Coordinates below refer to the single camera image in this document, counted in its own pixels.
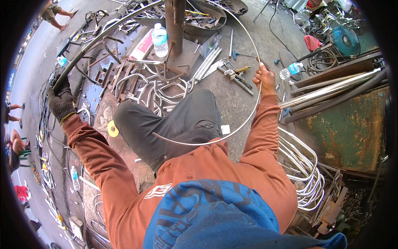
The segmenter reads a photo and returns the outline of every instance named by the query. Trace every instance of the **blue fan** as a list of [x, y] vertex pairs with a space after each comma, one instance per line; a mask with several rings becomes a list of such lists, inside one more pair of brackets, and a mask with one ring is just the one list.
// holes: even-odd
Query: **blue fan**
[[330, 40], [343, 57], [350, 59], [358, 56], [361, 50], [357, 34], [349, 27], [344, 26], [340, 21], [333, 21], [330, 24]]

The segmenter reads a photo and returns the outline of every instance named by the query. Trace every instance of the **water bottle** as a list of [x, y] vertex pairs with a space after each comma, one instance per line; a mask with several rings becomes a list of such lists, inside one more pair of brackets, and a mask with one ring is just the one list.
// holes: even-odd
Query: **water bottle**
[[59, 56], [59, 57], [57, 57], [57, 61], [60, 64], [60, 66], [63, 67], [66, 65], [68, 60], [63, 56]]
[[70, 169], [70, 176], [72, 177], [73, 188], [75, 189], [75, 191], [79, 191], [80, 183], [79, 183], [79, 179], [77, 176], [77, 171], [74, 168], [74, 166], [72, 166], [72, 168]]
[[165, 57], [168, 52], [166, 29], [161, 24], [155, 24], [152, 31], [152, 42], [157, 57]]
[[288, 66], [285, 69], [282, 69], [282, 71], [279, 73], [279, 77], [283, 80], [289, 78], [292, 75], [297, 74], [300, 71], [300, 67], [302, 67], [301, 62], [295, 62]]

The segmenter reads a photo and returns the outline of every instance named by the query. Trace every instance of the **orange long-sleeve shirt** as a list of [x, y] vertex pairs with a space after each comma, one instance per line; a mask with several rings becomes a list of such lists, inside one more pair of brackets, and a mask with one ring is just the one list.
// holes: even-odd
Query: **orange long-sleeve shirt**
[[295, 187], [277, 163], [276, 95], [261, 96], [240, 163], [228, 158], [225, 140], [172, 158], [160, 167], [155, 184], [141, 194], [123, 159], [105, 138], [79, 116], [63, 128], [90, 176], [100, 188], [108, 236], [115, 248], [142, 248], [152, 215], [166, 192], [175, 185], [199, 179], [228, 180], [256, 190], [271, 207], [284, 232], [297, 210]]

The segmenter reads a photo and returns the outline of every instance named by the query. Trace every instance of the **yellow grinding disc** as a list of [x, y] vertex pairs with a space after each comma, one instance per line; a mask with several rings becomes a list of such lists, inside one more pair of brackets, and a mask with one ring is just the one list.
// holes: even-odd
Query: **yellow grinding disc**
[[108, 124], [108, 133], [111, 137], [116, 137], [119, 134], [119, 130], [115, 126], [115, 122], [110, 121]]

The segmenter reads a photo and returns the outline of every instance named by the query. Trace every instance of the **road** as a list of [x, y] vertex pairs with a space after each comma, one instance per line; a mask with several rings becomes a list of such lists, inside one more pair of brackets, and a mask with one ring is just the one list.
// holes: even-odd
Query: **road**
[[[56, 20], [61, 25], [69, 23], [69, 26], [61, 33], [49, 23], [42, 22], [33, 37], [30, 39], [17, 68], [10, 95], [11, 103], [25, 103], [26, 105], [25, 110], [16, 109], [10, 112], [12, 116], [22, 117], [23, 129], [20, 129], [18, 122], [10, 122], [8, 127], [6, 127], [8, 134], [10, 134], [12, 129], [15, 129], [21, 137], [27, 137], [28, 140], [31, 141], [32, 154], [30, 159], [35, 162], [38, 169], [40, 169], [40, 165], [36, 158], [37, 153], [33, 148], [41, 114], [41, 106], [38, 106], [38, 99], [41, 98], [40, 89], [42, 84], [48, 79], [52, 68], [57, 62], [57, 46], [61, 41], [65, 40], [80, 27], [84, 21], [84, 15], [86, 12], [103, 9], [107, 10], [109, 13], [120, 6], [118, 3], [105, 0], [93, 0], [87, 2], [78, 0], [62, 0], [58, 5], [66, 11], [74, 11], [76, 9], [79, 9], [79, 11], [71, 20], [69, 20], [69, 17], [56, 15]], [[66, 54], [66, 57], [68, 59], [72, 59], [78, 50], [79, 47], [76, 46], [71, 49], [69, 54]], [[63, 130], [58, 124], [55, 125], [55, 129], [52, 133], [57, 139], [65, 141]], [[56, 143], [52, 144], [51, 140], [50, 144], [55, 155], [45, 149], [45, 143], [43, 151], [49, 153], [54, 181], [57, 184], [56, 188], [53, 190], [53, 194], [55, 196], [54, 201], [61, 215], [68, 224], [67, 219], [69, 216], [76, 215], [80, 219], [83, 219], [84, 211], [80, 204], [81, 200], [76, 192], [72, 193], [69, 190], [72, 185], [67, 179], [69, 176], [62, 169], [63, 167], [66, 167], [64, 165], [65, 160], [64, 151], [62, 151], [63, 148]], [[59, 165], [53, 157], [57, 157], [63, 165]], [[51, 242], [56, 242], [64, 249], [73, 248], [68, 239], [65, 238], [63, 231], [58, 227], [58, 223], [54, 221], [49, 214], [48, 205], [44, 199], [45, 194], [42, 187], [36, 183], [31, 169], [21, 167], [12, 174], [12, 178], [15, 184], [20, 186], [24, 185], [24, 181], [28, 184], [31, 192], [31, 199], [29, 200], [30, 209], [26, 209], [25, 213], [29, 219], [41, 222], [42, 227], [39, 228], [37, 233], [42, 240], [48, 245]]]

